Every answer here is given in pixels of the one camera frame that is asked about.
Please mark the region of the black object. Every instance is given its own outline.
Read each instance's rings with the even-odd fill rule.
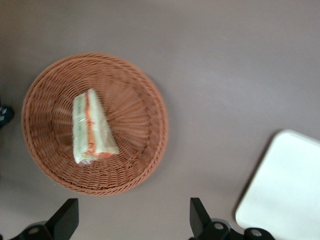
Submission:
[[[242,235],[233,230],[228,222],[211,219],[197,197],[190,199],[190,225],[194,235],[190,240],[275,240],[261,228],[248,228]]]
[[[27,227],[11,240],[69,240],[79,224],[79,202],[69,198],[44,225]]]
[[[44,225],[27,227],[11,240],[69,240],[78,224],[78,199],[69,198]],[[194,237],[189,240],[275,240],[261,228],[248,228],[242,235],[225,220],[210,218],[199,198],[190,199],[190,225]]]
[[[11,107],[1,106],[0,103],[0,129],[7,125],[15,116],[15,112]]]

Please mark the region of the wrapped sandwich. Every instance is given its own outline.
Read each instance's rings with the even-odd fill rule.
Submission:
[[[99,158],[119,154],[118,146],[108,125],[94,89],[73,100],[73,156],[77,164],[90,164]]]

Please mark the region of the basket rim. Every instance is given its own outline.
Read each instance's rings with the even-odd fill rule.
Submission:
[[[157,101],[155,101],[155,105],[157,107],[157,110],[160,112],[159,116],[159,124],[160,124],[160,131],[159,132],[159,141],[158,146],[156,147],[155,150],[155,156],[150,161],[148,162],[148,165],[145,167],[145,169],[134,179],[126,182],[125,184],[116,186],[116,187],[107,187],[107,188],[102,188],[102,189],[91,189],[91,188],[84,188],[80,187],[78,185],[71,184],[70,182],[66,181],[64,178],[60,178],[58,175],[54,174],[50,169],[44,164],[43,161],[41,161],[38,157],[37,151],[35,146],[32,143],[32,137],[30,136],[30,132],[27,131],[29,129],[29,123],[27,121],[29,117],[28,109],[29,105],[31,102],[29,99],[32,97],[33,93],[37,89],[37,85],[39,82],[43,79],[44,76],[46,76],[50,71],[54,70],[57,66],[61,64],[65,64],[68,61],[74,60],[74,59],[83,59],[83,58],[109,58],[109,59],[114,59],[116,61],[120,61],[128,66],[130,66],[132,69],[135,70],[135,72],[143,78],[143,81],[147,83],[149,91],[152,91],[155,93],[157,96]],[[38,165],[38,167],[48,176],[50,177],[53,181],[58,183],[59,185],[69,189],[73,190],[78,193],[86,194],[86,195],[93,195],[93,196],[106,196],[106,195],[114,195],[118,193],[125,192],[140,183],[142,183],[144,180],[146,180],[158,167],[160,164],[163,155],[165,154],[166,147],[168,144],[168,137],[169,137],[169,120],[168,120],[168,113],[167,113],[167,108],[165,105],[165,101],[156,87],[155,83],[144,73],[142,72],[137,66],[132,64],[131,62],[128,62],[127,60],[124,60],[120,57],[110,55],[110,54],[105,54],[101,52],[82,52],[82,53],[77,53],[73,55],[69,55],[66,57],[63,57],[54,63],[50,64],[47,66],[33,81],[31,86],[28,89],[28,92],[24,98],[23,101],[23,106],[22,106],[22,114],[21,114],[21,125],[22,125],[22,133],[23,133],[23,138],[24,142],[28,148],[28,151],[35,161],[35,163]]]

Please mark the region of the brown wicker basket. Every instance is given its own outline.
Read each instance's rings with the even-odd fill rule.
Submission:
[[[73,99],[90,88],[99,96],[120,154],[79,166],[73,156]],[[157,168],[168,141],[166,107],[152,81],[131,63],[96,52],[65,57],[35,79],[23,103],[22,128],[45,174],[95,196],[143,182]]]

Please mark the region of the woven basket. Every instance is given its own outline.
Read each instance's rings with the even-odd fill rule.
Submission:
[[[120,154],[79,166],[73,156],[73,100],[90,88],[99,96]],[[65,57],[35,79],[23,103],[22,128],[45,174],[95,196],[143,182],[157,168],[168,141],[166,107],[152,81],[131,63],[96,52]]]

